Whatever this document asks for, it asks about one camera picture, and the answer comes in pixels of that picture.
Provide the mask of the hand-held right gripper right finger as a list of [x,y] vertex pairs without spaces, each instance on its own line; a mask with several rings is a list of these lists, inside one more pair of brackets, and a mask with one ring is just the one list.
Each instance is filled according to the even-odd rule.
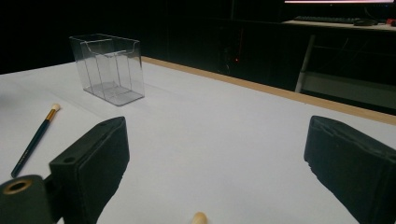
[[345,123],[311,118],[304,160],[360,224],[396,224],[396,150]]

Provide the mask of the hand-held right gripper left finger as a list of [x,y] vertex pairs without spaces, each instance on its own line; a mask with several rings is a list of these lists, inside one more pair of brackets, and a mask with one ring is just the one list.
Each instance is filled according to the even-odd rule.
[[65,224],[96,224],[116,193],[130,160],[126,119],[96,124],[49,163],[62,191]]

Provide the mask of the white table sheet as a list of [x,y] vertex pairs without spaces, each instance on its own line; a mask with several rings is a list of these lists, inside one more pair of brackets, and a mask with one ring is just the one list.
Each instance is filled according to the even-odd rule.
[[308,123],[340,120],[396,148],[396,125],[143,63],[145,97],[115,106],[61,64],[0,75],[0,183],[53,104],[61,106],[24,167],[49,162],[95,124],[126,118],[131,151],[99,224],[356,224],[304,161]]

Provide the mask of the black keyboard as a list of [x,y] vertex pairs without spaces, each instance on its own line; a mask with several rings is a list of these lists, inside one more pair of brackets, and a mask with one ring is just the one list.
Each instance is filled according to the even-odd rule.
[[314,16],[297,16],[294,21],[312,21],[312,22],[327,22],[327,23],[343,23],[352,24],[358,21],[359,18],[338,18],[338,17],[314,17]]

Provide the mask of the clear plastic organizer box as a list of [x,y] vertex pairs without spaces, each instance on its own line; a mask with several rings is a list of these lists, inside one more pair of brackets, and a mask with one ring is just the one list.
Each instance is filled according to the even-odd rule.
[[104,34],[69,40],[84,91],[116,106],[145,97],[138,40]]

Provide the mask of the wooden table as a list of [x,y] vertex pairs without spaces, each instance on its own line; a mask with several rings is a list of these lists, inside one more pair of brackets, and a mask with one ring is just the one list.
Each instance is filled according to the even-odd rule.
[[174,70],[177,70],[180,72],[194,74],[194,75],[200,76],[200,77],[212,78],[212,79],[215,79],[218,81],[227,82],[230,84],[245,87],[245,88],[252,89],[255,91],[266,92],[269,94],[273,94],[273,95],[276,95],[279,97],[287,98],[287,99],[301,102],[304,104],[315,105],[315,106],[319,106],[322,108],[327,108],[327,109],[345,113],[345,114],[348,114],[351,116],[356,116],[356,117],[371,119],[371,120],[375,120],[375,121],[379,121],[379,122],[383,122],[383,123],[387,123],[387,124],[391,124],[391,125],[396,125],[396,116],[389,115],[386,113],[377,112],[377,111],[369,110],[369,109],[365,109],[365,108],[360,108],[360,107],[356,107],[353,105],[337,103],[335,101],[321,99],[318,97],[309,96],[309,95],[301,94],[298,92],[286,91],[286,90],[282,90],[279,88],[255,83],[252,81],[247,81],[247,80],[236,78],[236,77],[227,77],[227,76],[224,76],[221,74],[217,74],[217,73],[189,67],[186,65],[177,64],[177,63],[169,63],[166,61],[161,61],[161,60],[153,59],[150,57],[143,57],[142,61],[144,63],[151,63],[151,64],[159,65],[161,67],[174,69]]

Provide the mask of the computer monitor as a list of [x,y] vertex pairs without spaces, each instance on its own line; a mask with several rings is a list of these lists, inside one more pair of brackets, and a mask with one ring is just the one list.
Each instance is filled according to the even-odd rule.
[[284,0],[285,4],[393,4],[395,0]]

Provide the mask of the dark computer tower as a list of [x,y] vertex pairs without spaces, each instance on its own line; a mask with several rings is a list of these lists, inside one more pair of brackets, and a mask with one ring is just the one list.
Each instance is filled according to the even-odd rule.
[[219,29],[218,71],[223,75],[234,75],[243,48],[243,28],[221,27]]

